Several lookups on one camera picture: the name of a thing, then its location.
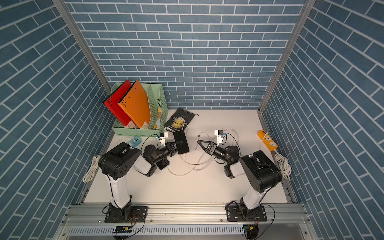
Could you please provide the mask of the black smartphone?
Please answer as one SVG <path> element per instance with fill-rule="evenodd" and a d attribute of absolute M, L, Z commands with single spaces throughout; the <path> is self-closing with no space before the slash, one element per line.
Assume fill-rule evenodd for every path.
<path fill-rule="evenodd" d="M 167 158 L 164 158 L 164 159 L 161 159 L 160 161 L 158 161 L 156 163 L 156 165 L 160 170 L 163 170 L 170 165 L 170 162 Z"/>

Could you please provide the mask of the black book gold emblem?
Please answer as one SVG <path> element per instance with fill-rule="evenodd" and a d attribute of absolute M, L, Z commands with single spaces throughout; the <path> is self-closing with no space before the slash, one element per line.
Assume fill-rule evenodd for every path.
<path fill-rule="evenodd" d="M 196 114 L 179 108 L 167 120 L 164 128 L 171 133 L 185 130 L 195 116 Z"/>

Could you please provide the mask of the blue power strip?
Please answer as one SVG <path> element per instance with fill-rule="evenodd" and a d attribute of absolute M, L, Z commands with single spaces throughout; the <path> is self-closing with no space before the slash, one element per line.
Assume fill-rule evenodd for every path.
<path fill-rule="evenodd" d="M 132 148 L 136 148 L 136 147 L 139 146 L 141 143 L 142 143 L 141 138 L 139 138 L 138 136 L 135 136 L 135 137 L 133 137 L 133 138 L 128 142 L 128 145 L 130 145 Z"/>

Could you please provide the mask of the mint green file organizer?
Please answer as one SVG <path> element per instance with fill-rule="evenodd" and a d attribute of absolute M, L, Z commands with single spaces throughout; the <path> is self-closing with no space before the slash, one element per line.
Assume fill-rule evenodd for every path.
<path fill-rule="evenodd" d="M 161 84 L 142 84 L 145 92 L 148 95 L 149 107 L 151 115 L 150 127 L 152 129 L 139 129 L 125 128 L 119 120 L 116 120 L 112 130 L 118 136 L 138 136 L 138 137 L 149 137 L 153 134 L 160 135 L 165 130 L 165 123 L 168 117 L 168 106 L 164 94 L 163 85 Z"/>

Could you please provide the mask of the orange folder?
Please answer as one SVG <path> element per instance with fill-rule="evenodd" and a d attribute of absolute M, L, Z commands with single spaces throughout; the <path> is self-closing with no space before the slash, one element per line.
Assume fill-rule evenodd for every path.
<path fill-rule="evenodd" d="M 118 105 L 140 129 L 147 129 L 151 120 L 149 100 L 141 83 L 136 80 Z"/>

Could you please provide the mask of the orange power strip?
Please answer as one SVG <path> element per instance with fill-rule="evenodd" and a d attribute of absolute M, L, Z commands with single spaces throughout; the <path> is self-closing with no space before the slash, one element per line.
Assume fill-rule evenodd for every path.
<path fill-rule="evenodd" d="M 274 140 L 272 140 L 267 131 L 258 131 L 258 137 L 261 139 L 262 143 L 268 148 L 269 151 L 274 152 L 278 148 L 278 145 L 275 143 Z"/>

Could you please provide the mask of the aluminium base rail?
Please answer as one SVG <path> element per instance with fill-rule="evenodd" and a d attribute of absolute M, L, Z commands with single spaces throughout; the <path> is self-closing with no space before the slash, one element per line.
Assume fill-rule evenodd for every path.
<path fill-rule="evenodd" d="M 307 224 L 310 218 L 302 204 L 263 204 L 261 223 Z M 72 205 L 65 214 L 64 225 L 80 226 L 107 225 L 107 204 Z M 147 225 L 204 225 L 243 223 L 245 220 L 237 213 L 236 206 L 225 204 L 136 204 L 134 216 L 128 222 L 146 220 Z"/>

